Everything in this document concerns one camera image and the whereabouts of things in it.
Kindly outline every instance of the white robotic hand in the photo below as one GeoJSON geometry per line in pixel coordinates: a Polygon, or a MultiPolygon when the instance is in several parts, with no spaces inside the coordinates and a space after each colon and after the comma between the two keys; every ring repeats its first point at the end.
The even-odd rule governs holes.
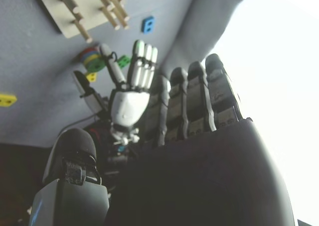
{"type": "Polygon", "coordinates": [[[145,44],[142,40],[135,42],[128,80],[125,79],[117,63],[116,54],[106,44],[100,46],[100,52],[116,85],[109,103],[111,134],[122,145],[127,145],[129,141],[138,142],[139,131],[134,125],[149,103],[149,89],[154,76],[158,49],[145,44]]]}

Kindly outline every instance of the white background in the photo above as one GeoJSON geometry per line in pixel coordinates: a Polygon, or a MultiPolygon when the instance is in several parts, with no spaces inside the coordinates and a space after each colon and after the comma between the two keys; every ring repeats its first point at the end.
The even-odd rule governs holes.
{"type": "Polygon", "coordinates": [[[295,217],[319,226],[319,0],[244,0],[212,53],[282,173],[295,217]]]}

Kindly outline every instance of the blue block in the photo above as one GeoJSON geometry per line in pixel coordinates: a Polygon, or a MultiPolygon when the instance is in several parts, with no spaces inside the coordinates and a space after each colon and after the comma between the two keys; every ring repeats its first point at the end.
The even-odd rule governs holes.
{"type": "Polygon", "coordinates": [[[154,23],[155,23],[155,19],[153,16],[144,19],[142,23],[142,32],[144,34],[153,32],[154,23]]]}

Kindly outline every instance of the green ring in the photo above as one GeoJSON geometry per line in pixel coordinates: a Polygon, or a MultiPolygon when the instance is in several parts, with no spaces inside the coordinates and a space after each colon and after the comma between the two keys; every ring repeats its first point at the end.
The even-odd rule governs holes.
{"type": "Polygon", "coordinates": [[[85,65],[85,68],[89,73],[97,73],[101,71],[104,67],[105,63],[101,58],[93,59],[90,62],[88,62],[87,65],[85,65]]]}

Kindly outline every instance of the stacked colorful rings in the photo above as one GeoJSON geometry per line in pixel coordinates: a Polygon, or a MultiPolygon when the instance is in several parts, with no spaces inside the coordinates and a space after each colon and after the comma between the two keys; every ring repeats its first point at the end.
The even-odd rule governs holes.
{"type": "Polygon", "coordinates": [[[80,54],[81,62],[88,73],[96,73],[105,67],[101,54],[95,48],[87,48],[80,54]]]}

